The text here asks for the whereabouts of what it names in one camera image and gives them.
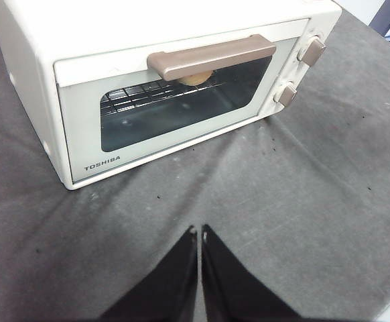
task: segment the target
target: gray tablecloth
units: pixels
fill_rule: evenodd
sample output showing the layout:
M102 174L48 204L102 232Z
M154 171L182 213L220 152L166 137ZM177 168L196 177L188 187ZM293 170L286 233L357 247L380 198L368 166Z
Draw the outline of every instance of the gray tablecloth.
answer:
M285 111L80 189L59 182L0 53L0 321L100 315L209 223L299 313L390 303L390 44L344 13ZM195 321L204 321L198 288Z

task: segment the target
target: glass window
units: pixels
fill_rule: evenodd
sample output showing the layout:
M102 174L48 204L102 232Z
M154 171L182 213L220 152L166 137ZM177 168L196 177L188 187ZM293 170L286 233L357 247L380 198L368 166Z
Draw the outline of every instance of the glass window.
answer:
M267 57L214 70L197 86L155 80L106 93L101 148L111 152L246 106L270 62Z

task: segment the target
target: black object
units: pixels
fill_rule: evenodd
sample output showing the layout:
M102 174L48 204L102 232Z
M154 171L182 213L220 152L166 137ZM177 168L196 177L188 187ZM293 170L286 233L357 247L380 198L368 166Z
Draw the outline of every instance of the black object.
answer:
M202 228L202 285L209 321L299 317L237 260L208 225Z
M99 319L78 322L191 322L197 249L191 226L156 268ZM202 286L208 322L338 322L301 317L257 280L208 225L202 227Z
M156 268L103 313L101 319L191 321L197 282L196 230L190 227Z

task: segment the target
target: bread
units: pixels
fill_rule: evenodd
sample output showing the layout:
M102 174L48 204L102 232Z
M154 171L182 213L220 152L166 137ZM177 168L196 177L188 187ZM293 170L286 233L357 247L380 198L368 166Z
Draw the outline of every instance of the bread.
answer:
M178 82L188 86L196 86L207 81L210 78L212 73L213 73L212 70L208 70L206 72L200 72L199 74L179 78Z

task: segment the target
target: wire rack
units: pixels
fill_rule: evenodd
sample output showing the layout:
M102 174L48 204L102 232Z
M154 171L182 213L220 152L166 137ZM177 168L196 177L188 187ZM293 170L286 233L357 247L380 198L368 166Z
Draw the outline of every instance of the wire rack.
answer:
M128 111L136 107L164 101L174 97L189 95L212 87L223 85L218 80L216 73L204 83L197 86L186 86L177 81L167 82L155 80L144 84L139 84L108 92L101 99L101 115L109 115Z

